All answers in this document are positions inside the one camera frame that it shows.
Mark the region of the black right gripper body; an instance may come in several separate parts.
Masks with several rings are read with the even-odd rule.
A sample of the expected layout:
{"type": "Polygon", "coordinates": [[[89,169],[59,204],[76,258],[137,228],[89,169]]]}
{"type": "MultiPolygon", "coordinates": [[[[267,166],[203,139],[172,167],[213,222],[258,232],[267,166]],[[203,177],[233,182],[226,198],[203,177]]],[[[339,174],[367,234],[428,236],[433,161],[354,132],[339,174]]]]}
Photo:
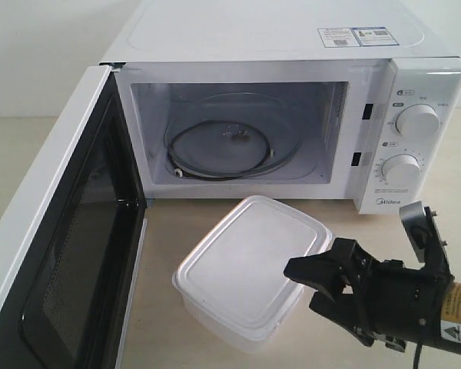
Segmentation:
{"type": "Polygon", "coordinates": [[[359,341],[375,340],[397,351],[407,341],[443,347],[440,313],[454,277],[441,241],[427,239],[423,266],[407,268],[400,260],[378,261],[353,239],[340,239],[340,271],[352,287],[340,303],[347,313],[342,326],[359,341]]]}

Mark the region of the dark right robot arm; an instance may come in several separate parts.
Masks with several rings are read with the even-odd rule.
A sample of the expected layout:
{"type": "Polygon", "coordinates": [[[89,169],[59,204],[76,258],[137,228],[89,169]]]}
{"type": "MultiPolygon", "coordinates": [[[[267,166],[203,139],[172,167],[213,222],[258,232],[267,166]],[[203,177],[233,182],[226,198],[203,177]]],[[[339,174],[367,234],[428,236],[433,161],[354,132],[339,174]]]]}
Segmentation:
{"type": "Polygon", "coordinates": [[[309,308],[367,347],[379,340],[403,351],[413,342],[461,355],[461,283],[440,253],[412,269],[335,238],[324,253],[291,258],[284,276],[313,288],[309,308]]]}

